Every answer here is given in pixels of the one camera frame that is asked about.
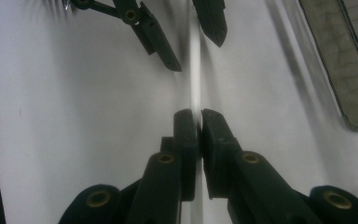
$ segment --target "white surface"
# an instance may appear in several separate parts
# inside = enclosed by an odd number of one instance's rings
[[[183,73],[147,56],[117,19],[93,11],[65,19],[44,1],[0,1],[7,223],[57,223],[81,190],[123,189],[140,178],[161,136],[172,135],[174,112],[196,107],[197,94],[201,108],[222,112],[242,148],[263,154],[294,189],[331,184],[358,196],[358,133],[338,116],[296,1],[226,1],[223,47],[201,36],[200,92],[186,1],[145,2]],[[227,202],[209,201],[205,183],[202,200],[195,207],[203,223],[230,223]],[[186,204],[183,217],[190,210]]]

